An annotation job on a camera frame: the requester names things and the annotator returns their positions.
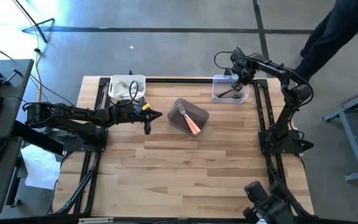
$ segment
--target black pants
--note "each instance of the black pants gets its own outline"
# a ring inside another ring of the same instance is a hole
[[[337,0],[327,17],[318,24],[301,51],[296,73],[309,80],[358,31],[358,0]]]

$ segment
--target gray floor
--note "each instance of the gray floor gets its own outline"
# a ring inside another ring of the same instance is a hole
[[[251,0],[66,0],[22,1],[38,21],[56,18],[58,26],[93,27],[257,27]],[[266,29],[313,29],[328,13],[333,0],[260,0]],[[19,27],[28,22],[13,3],[0,0],[0,49],[14,58],[30,58],[35,36]],[[127,74],[212,76],[222,71],[213,64],[220,50],[242,47],[260,52],[257,34],[153,34],[153,33],[47,33],[40,41],[42,81],[76,101],[84,75]],[[270,58],[294,64],[307,35],[267,34]],[[229,61],[221,57],[219,63]],[[339,121],[326,124],[321,117],[358,92],[358,36],[350,41],[311,80],[315,99],[295,116],[298,129],[315,147],[305,152],[306,175],[315,214],[324,218],[358,221],[358,181],[344,175],[357,172],[356,159]],[[49,100],[60,100],[47,93]],[[26,100],[35,100],[29,84]],[[44,215],[51,191],[21,183],[23,205],[4,208],[0,218]]]

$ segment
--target butcher block tabletop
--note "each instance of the butcher block tabletop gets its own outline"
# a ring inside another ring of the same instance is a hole
[[[100,77],[84,77],[77,106],[94,108]],[[267,79],[274,118],[283,106],[277,79]],[[260,129],[254,88],[243,104],[213,103],[212,83],[147,83],[145,99],[163,113],[144,125],[109,128],[99,166],[92,216],[243,218],[252,207],[244,187],[258,180],[267,189],[266,162],[260,153]],[[265,114],[265,98],[260,90]],[[209,120],[197,138],[171,126],[167,113],[177,98],[208,111]],[[84,152],[65,159],[55,189],[58,210],[76,189]],[[283,154],[288,188],[306,211],[313,207],[300,158]],[[88,194],[85,190],[82,207]]]

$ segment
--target white container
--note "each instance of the white container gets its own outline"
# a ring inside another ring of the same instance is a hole
[[[225,91],[230,90],[232,85],[237,81],[237,75],[215,75],[213,78],[212,84],[212,100],[218,103],[243,103],[248,98],[248,85],[242,86],[240,92],[230,92],[226,96],[231,96],[233,94],[243,94],[242,98],[233,99],[233,98],[218,98],[217,96]]]
[[[140,97],[145,95],[146,92],[146,77],[144,75],[113,75],[110,78],[110,86],[109,86],[109,96],[115,100],[130,100],[128,88],[123,87],[119,82],[123,81],[128,84],[128,86],[133,81],[137,81],[139,85],[143,85],[143,90],[138,91],[135,97],[135,100],[138,100]],[[135,96],[136,89],[134,90],[134,86],[136,83],[132,85],[132,97]]]

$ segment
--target white paper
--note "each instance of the white paper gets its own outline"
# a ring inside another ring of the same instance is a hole
[[[53,190],[60,174],[60,162],[55,155],[35,145],[29,145],[21,150],[27,178],[24,184]]]

